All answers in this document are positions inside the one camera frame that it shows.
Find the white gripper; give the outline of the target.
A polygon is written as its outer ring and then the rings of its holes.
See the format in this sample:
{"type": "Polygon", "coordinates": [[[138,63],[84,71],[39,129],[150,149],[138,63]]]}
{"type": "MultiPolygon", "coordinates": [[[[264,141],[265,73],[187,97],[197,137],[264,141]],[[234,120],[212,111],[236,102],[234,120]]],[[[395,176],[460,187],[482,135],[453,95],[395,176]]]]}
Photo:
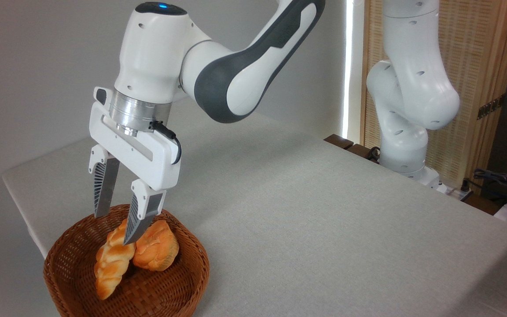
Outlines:
{"type": "Polygon", "coordinates": [[[166,190],[179,179],[179,146],[160,132],[125,135],[109,116],[112,91],[96,87],[90,116],[90,135],[99,144],[91,149],[88,172],[93,175],[93,214],[109,214],[120,162],[139,179],[132,182],[132,201],[124,245],[135,243],[161,214],[166,190]]]}

